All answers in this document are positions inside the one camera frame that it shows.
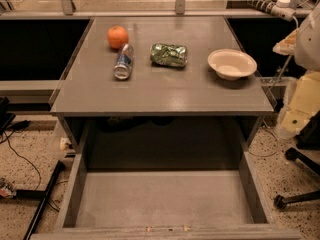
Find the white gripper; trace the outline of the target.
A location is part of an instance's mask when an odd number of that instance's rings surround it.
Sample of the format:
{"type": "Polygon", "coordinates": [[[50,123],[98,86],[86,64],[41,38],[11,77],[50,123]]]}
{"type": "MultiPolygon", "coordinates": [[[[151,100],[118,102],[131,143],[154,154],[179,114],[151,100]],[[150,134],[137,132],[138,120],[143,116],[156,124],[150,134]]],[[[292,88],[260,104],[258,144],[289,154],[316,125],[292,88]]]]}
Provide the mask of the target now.
{"type": "Polygon", "coordinates": [[[289,139],[300,134],[320,111],[320,4],[304,19],[299,30],[276,43],[272,51],[294,54],[297,65],[313,70],[286,87],[275,132],[279,138],[289,139]]]}

